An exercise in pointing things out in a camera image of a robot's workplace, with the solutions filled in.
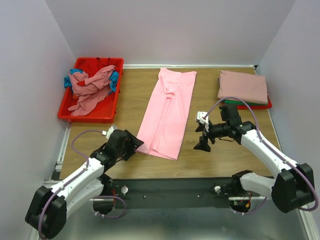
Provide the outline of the light pink t shirt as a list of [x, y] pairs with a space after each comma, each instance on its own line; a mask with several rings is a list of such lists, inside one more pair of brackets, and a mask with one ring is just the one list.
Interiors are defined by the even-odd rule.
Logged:
[[177, 160], [186, 130], [196, 71], [177, 72], [161, 68], [140, 125], [137, 151]]

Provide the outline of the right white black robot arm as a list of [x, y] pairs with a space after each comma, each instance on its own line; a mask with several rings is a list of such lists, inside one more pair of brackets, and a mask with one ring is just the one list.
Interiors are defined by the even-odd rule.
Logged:
[[283, 213], [295, 209], [310, 212], [318, 208], [320, 201], [315, 190], [314, 173], [307, 163], [299, 164], [277, 149], [263, 136], [257, 124], [243, 122], [235, 105], [222, 105], [219, 112], [222, 122], [217, 124], [211, 123], [207, 112], [197, 112], [196, 131], [202, 135], [194, 149], [210, 152], [209, 144], [228, 137], [252, 152], [272, 174], [269, 178], [251, 170], [238, 172], [231, 177], [229, 193], [241, 196], [245, 192], [254, 192], [271, 199]]

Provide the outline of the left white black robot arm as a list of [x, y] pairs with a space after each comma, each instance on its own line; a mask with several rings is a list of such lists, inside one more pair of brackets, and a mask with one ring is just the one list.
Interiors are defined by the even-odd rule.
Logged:
[[64, 180], [51, 187], [39, 187], [31, 200], [25, 222], [37, 230], [41, 240], [51, 240], [65, 226], [67, 219], [90, 199], [121, 198], [110, 194], [112, 180], [105, 175], [120, 160], [127, 161], [144, 142], [128, 130], [111, 126], [98, 133], [106, 142], [89, 156], [85, 162]]

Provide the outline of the red plastic bin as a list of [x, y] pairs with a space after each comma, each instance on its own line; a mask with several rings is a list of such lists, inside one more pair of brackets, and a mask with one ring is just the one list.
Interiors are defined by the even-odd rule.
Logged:
[[85, 116], [72, 116], [71, 112], [68, 111], [68, 108], [75, 105], [78, 101], [78, 97], [73, 93], [72, 88], [67, 87], [65, 89], [62, 102], [58, 111], [58, 118], [65, 120], [70, 123], [113, 123], [116, 106], [118, 101], [118, 95], [120, 93], [121, 79], [123, 75], [123, 65], [124, 60], [122, 58], [110, 58], [111, 65], [115, 66], [115, 72], [119, 73], [119, 78], [117, 82], [116, 92], [111, 92], [109, 95], [101, 102], [97, 104], [95, 109]]

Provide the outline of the folded green shirt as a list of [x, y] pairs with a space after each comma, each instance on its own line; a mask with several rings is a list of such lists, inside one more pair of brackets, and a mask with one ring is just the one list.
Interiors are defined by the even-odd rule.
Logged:
[[[224, 103], [226, 104], [236, 104], [236, 105], [241, 105], [244, 106], [245, 104], [242, 101], [238, 101], [238, 100], [232, 100], [232, 99], [225, 99], [223, 100]], [[253, 103], [253, 102], [246, 102], [246, 104], [248, 104], [249, 106], [267, 106], [267, 104], [261, 104], [261, 103]]]

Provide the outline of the blue crumpled shirt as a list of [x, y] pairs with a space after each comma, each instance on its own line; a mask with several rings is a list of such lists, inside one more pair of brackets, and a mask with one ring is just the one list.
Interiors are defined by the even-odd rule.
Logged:
[[[74, 73], [81, 73], [83, 74], [84, 71], [81, 70], [81, 69], [78, 69], [78, 68], [72, 68], [69, 70], [69, 74], [70, 75], [73, 75]], [[110, 86], [110, 92], [109, 93], [115, 93], [116, 92], [116, 89], [117, 89], [117, 84], [118, 84], [118, 79], [119, 79], [119, 73], [114, 71], [109, 80], [110, 80], [110, 83], [109, 83], [109, 86]], [[66, 76], [63, 80], [64, 82], [64, 88], [67, 88], [67, 87], [70, 87], [72, 88], [72, 83], [71, 83], [71, 80], [70, 80], [70, 77], [69, 76]]]

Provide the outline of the crumpled dusty pink shirt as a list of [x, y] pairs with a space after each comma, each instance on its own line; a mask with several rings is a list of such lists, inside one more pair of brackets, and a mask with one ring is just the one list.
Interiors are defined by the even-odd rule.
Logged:
[[69, 74], [73, 94], [77, 103], [68, 108], [72, 116], [86, 116], [111, 92], [110, 77], [116, 66], [108, 65], [90, 77], [85, 71]]

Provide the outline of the folded dusty pink shirt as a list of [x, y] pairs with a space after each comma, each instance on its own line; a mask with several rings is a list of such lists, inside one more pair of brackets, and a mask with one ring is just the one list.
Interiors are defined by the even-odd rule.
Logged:
[[219, 99], [236, 97], [245, 102], [266, 105], [268, 103], [266, 78], [261, 75], [221, 70], [217, 97]]

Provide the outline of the folded red shirt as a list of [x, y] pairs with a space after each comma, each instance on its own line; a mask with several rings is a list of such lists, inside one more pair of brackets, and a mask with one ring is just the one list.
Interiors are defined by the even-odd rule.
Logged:
[[[269, 96], [267, 97], [267, 100], [268, 100], [268, 105], [255, 105], [255, 106], [250, 106], [248, 105], [252, 110], [264, 110], [264, 109], [270, 109], [273, 105], [272, 105], [272, 102], [269, 98]], [[246, 107], [246, 105], [238, 105], [238, 104], [232, 104], [232, 105], [236, 105], [237, 109], [238, 110], [247, 110], [248, 108]]]

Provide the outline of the red shirt in bin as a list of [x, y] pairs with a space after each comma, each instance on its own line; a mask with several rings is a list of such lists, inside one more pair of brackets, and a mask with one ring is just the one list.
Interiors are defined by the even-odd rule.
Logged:
[[93, 77], [99, 70], [110, 65], [110, 58], [82, 57], [77, 59], [75, 68], [86, 72], [89, 77]]

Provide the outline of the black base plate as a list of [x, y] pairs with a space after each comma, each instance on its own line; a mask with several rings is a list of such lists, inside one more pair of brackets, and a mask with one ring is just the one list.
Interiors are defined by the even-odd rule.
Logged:
[[115, 209], [230, 208], [248, 212], [257, 193], [236, 191], [230, 177], [113, 179], [105, 181], [94, 210]]

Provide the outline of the aluminium rail frame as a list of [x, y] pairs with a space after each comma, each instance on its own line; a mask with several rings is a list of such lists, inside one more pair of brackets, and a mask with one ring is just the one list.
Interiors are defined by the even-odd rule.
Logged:
[[[220, 107], [220, 106], [223, 106], [223, 105], [227, 105], [227, 104], [223, 104], [222, 101], [224, 99], [219, 99], [217, 102], [216, 102], [216, 106], [217, 107]], [[258, 129], [260, 130], [259, 128], [259, 124], [258, 124], [258, 121], [255, 120], [252, 122], [253, 124], [256, 124], [258, 126]], [[304, 226], [306, 228], [306, 231], [307, 231], [307, 235], [308, 237], [311, 239], [311, 240], [316, 240], [316, 239], [319, 239], [320, 237], [320, 233], [319, 231], [317, 230], [316, 228], [316, 224], [314, 222], [314, 219], [311, 215], [312, 211], [303, 211], [303, 210], [300, 210], [301, 214], [302, 214], [302, 220], [303, 220], [303, 223], [304, 223]]]

